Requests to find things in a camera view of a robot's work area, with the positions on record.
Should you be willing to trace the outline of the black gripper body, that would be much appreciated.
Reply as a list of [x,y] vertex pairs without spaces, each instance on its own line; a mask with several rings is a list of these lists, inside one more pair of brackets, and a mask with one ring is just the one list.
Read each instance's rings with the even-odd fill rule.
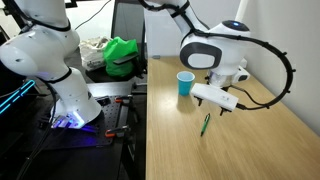
[[207,84],[226,90],[232,84],[232,76],[231,75],[220,75],[212,70],[207,72],[206,76]]

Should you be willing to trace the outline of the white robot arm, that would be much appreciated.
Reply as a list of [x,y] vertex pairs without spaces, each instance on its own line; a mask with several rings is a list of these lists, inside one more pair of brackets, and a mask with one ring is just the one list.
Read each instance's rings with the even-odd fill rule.
[[[189,0],[138,0],[149,11],[167,10],[183,39],[181,63],[190,69],[207,69],[232,77],[246,51],[242,40],[250,35],[245,24],[224,21],[207,28],[195,15]],[[64,0],[9,0],[13,10],[30,23],[29,29],[0,47],[2,64],[24,76],[36,76],[49,83],[60,99],[51,110],[53,125],[80,129],[94,120],[101,106],[92,97],[80,71],[65,64],[64,58],[79,45],[71,28]]]

